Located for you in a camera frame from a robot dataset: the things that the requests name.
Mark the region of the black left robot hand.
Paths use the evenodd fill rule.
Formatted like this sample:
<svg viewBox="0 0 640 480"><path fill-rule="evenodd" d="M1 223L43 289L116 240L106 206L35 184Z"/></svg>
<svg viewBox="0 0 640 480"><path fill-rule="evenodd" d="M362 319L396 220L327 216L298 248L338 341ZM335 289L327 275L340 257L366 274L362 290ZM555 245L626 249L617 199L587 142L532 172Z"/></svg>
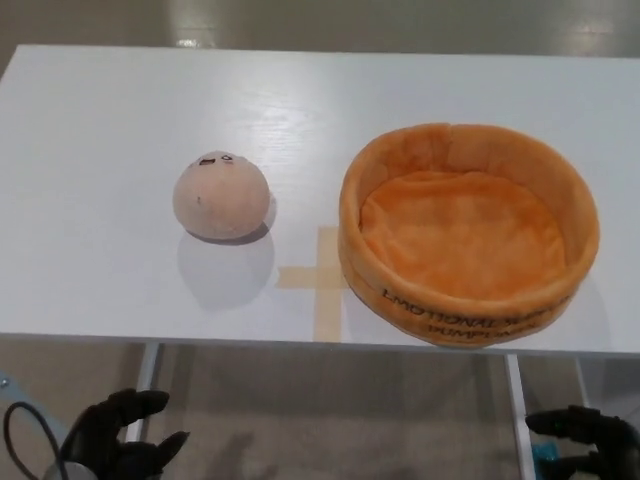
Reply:
<svg viewBox="0 0 640 480"><path fill-rule="evenodd" d="M121 442L120 431L163 411L170 395L161 390L124 389L89 406L60 448L70 479L159 479L190 434L177 431L159 444Z"/></svg>

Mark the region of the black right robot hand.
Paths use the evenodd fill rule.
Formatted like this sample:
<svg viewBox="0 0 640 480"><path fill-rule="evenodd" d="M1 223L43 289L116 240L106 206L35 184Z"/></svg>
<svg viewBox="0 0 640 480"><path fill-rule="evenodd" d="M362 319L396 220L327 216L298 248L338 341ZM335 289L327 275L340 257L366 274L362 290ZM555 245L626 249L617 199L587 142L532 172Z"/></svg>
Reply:
<svg viewBox="0 0 640 480"><path fill-rule="evenodd" d="M609 480L639 477L639 431L618 416L570 405L531 413L525 417L525 423L538 435L596 448L586 455L538 459L536 465L544 479L570 479L577 473Z"/></svg>

